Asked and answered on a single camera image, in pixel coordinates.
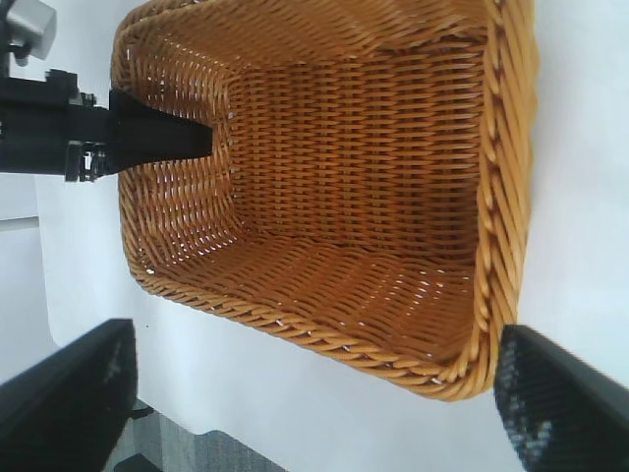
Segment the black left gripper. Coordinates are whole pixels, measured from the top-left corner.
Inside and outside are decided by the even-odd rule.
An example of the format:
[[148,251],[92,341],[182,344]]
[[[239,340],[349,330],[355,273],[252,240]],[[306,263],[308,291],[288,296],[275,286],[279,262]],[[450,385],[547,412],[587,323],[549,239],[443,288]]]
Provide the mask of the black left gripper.
[[78,88],[78,77],[50,70],[45,80],[1,80],[1,171],[93,181],[139,165],[206,157],[213,130],[145,105],[121,89],[109,111]]

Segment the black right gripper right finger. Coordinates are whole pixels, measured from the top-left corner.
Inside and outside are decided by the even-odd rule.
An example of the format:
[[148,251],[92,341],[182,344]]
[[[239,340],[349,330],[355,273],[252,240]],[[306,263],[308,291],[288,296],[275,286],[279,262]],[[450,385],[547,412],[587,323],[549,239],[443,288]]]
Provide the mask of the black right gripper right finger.
[[628,469],[628,389],[534,329],[504,327],[493,396],[525,470]]

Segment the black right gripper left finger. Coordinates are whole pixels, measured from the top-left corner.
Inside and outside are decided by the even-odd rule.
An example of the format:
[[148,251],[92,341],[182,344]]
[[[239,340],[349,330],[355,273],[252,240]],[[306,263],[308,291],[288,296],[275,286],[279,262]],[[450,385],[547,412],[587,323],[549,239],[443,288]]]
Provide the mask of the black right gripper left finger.
[[2,470],[102,470],[137,393],[132,321],[100,324],[2,384]]

